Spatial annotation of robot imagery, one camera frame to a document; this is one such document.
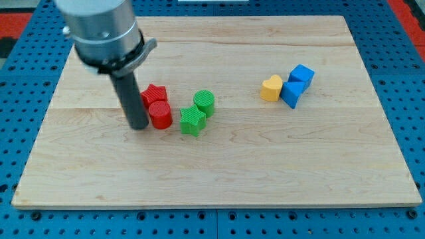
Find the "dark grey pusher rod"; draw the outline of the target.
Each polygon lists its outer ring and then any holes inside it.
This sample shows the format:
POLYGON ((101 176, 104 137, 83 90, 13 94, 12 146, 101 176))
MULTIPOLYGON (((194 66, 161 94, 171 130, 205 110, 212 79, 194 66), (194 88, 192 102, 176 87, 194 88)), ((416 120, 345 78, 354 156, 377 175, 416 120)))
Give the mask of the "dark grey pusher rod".
POLYGON ((149 119, 134 73, 122 77, 110 75, 110 79, 129 126, 134 130, 145 129, 149 125, 149 119))

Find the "grey pusher mount clamp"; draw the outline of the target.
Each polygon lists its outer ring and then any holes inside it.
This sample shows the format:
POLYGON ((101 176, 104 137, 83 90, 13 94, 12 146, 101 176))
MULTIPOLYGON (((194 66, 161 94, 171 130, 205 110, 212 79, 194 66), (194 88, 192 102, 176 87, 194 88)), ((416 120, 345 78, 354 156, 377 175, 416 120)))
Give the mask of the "grey pusher mount clamp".
POLYGON ((122 78, 139 67, 148 57, 149 53, 157 46, 156 39, 144 41, 142 32, 139 31, 140 42, 129 52, 114 55, 113 51, 118 45, 100 44, 89 53, 83 53, 83 48, 75 46, 76 53, 87 69, 93 70, 95 74, 108 74, 116 78, 122 78))

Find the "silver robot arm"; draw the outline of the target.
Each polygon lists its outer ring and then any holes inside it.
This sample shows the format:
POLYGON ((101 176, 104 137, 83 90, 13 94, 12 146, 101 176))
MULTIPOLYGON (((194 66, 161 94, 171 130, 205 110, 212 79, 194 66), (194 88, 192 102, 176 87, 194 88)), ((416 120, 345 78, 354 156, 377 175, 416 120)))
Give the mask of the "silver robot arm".
POLYGON ((95 74, 110 77, 127 122, 144 129, 149 118, 134 71, 157 46, 146 41, 129 0, 55 0, 66 26, 62 33, 74 41, 82 63, 95 74))

